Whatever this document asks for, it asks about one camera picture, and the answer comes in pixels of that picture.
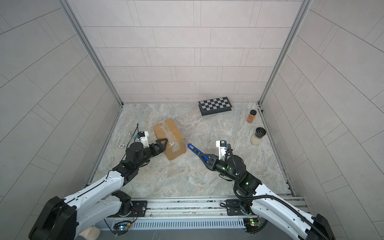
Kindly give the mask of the blue utility knife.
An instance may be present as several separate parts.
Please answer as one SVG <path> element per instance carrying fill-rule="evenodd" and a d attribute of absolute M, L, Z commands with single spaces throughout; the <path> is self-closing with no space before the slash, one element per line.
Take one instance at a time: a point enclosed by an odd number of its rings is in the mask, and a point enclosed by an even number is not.
<path fill-rule="evenodd" d="M 196 148 L 195 146 L 193 146 L 192 144 L 187 144 L 187 147 L 189 150 L 191 150 L 195 155 L 197 155 L 199 157 L 199 154 L 200 153 L 203 153 L 202 151 L 200 151 L 198 148 Z"/>

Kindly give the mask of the brown cardboard express box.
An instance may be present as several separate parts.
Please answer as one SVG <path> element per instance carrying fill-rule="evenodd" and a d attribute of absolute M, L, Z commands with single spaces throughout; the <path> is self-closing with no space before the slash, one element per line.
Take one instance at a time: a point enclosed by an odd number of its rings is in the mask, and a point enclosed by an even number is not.
<path fill-rule="evenodd" d="M 154 132 L 157 140 L 168 140 L 165 155 L 169 161 L 178 158 L 186 152 L 186 145 L 183 143 L 185 138 L 173 119 L 164 120 L 156 124 Z"/>

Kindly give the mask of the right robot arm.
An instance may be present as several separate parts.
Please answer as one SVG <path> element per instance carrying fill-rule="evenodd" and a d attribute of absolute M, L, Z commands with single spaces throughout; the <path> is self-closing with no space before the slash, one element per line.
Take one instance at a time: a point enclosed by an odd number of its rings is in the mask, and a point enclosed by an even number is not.
<path fill-rule="evenodd" d="M 198 157 L 210 171 L 234 181 L 236 207 L 246 215 L 257 215 L 272 223 L 294 240 L 334 240 L 328 220 L 318 214 L 306 213 L 274 194 L 259 179 L 249 173 L 243 160 L 236 155 L 220 160 L 213 154 L 199 153 Z"/>

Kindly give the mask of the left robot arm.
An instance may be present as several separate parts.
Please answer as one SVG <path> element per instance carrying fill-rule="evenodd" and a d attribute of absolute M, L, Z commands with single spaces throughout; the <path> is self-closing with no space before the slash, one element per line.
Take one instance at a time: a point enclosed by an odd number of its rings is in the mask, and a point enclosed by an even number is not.
<path fill-rule="evenodd" d="M 167 143 L 167 139 L 160 139 L 145 148 L 143 143 L 134 142 L 105 177 L 72 195 L 47 201 L 29 233 L 29 239 L 73 240 L 106 217 L 132 214 L 131 197 L 120 189 L 152 157 L 163 153 Z"/>

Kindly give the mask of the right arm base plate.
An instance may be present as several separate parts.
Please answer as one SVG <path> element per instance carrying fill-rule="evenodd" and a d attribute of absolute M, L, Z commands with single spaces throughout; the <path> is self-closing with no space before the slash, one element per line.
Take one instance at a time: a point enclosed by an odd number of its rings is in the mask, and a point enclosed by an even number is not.
<path fill-rule="evenodd" d="M 242 218 L 258 218 L 251 207 L 253 203 L 251 201 L 243 201 L 239 199 L 227 199 L 223 203 L 220 203 L 220 207 L 226 209 L 228 216 L 238 216 Z"/>

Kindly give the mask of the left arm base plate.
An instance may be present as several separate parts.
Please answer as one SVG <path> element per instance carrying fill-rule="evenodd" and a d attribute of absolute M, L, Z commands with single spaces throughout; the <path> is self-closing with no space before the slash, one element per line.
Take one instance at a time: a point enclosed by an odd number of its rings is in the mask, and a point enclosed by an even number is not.
<path fill-rule="evenodd" d="M 133 217 L 144 217 L 147 210 L 148 201 L 132 201 L 131 210 L 128 214 L 116 213 L 109 216 L 109 218 L 133 218 Z"/>

